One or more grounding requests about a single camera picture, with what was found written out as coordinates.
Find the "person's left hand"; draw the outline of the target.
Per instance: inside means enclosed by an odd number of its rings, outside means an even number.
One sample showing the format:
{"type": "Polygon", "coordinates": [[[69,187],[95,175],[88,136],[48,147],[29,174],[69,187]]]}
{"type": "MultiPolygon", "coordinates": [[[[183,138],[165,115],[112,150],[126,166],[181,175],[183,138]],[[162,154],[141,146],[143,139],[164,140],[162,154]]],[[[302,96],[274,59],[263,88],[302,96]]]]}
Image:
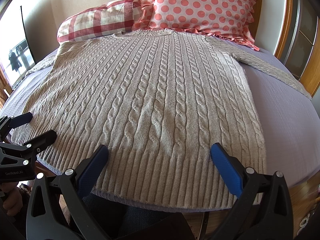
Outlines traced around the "person's left hand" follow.
{"type": "Polygon", "coordinates": [[[18,182],[1,184],[1,190],[8,194],[7,199],[3,203],[3,208],[8,216],[18,214],[23,207],[22,196],[17,185],[18,182]]]}

